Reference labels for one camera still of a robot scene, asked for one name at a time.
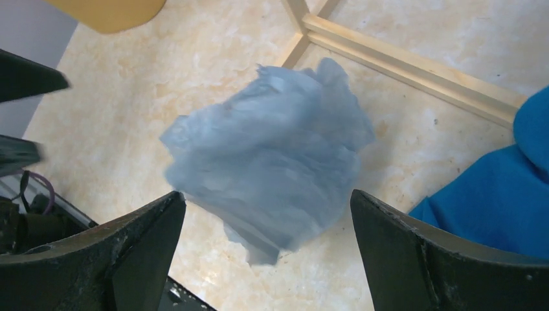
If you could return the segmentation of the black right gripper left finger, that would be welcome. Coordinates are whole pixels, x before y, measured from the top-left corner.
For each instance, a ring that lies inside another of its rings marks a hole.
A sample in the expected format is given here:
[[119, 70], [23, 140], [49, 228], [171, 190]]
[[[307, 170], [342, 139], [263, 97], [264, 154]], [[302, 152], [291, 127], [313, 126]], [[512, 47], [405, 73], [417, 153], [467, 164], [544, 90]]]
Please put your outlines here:
[[173, 191], [77, 235], [1, 257], [1, 309], [158, 309], [185, 211]]

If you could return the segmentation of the light blue plastic trash bag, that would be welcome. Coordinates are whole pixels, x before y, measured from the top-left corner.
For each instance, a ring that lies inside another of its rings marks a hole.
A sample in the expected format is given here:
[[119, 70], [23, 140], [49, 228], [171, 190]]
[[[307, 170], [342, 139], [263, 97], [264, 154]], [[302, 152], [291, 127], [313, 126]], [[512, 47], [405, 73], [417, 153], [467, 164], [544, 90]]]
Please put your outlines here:
[[160, 140], [173, 159], [167, 182], [219, 217], [250, 265], [274, 265], [339, 221], [375, 134], [336, 61], [257, 73]]

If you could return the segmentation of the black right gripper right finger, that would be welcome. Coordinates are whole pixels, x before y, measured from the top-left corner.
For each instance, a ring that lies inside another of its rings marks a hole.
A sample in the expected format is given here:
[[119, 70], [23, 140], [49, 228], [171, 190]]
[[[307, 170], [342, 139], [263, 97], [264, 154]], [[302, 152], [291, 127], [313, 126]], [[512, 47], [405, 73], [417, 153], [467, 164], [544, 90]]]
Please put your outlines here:
[[548, 261], [477, 244], [362, 191], [353, 227], [376, 310], [547, 310]]

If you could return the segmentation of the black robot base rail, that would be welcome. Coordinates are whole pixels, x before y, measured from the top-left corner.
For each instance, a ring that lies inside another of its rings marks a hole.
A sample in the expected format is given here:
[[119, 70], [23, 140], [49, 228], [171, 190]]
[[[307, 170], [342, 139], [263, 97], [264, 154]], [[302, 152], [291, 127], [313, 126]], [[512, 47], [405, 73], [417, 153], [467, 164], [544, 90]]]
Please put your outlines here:
[[204, 300], [167, 276], [158, 311], [216, 311]]

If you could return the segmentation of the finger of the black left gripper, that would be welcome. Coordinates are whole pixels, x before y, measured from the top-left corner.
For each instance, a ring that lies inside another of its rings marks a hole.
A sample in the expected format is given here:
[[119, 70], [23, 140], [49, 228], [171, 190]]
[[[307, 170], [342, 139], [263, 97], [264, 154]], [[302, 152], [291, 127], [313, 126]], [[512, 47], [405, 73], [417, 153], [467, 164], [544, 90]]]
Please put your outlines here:
[[43, 152], [38, 143], [1, 135], [1, 177], [39, 163]]
[[1, 103], [67, 88], [60, 71], [1, 49]]

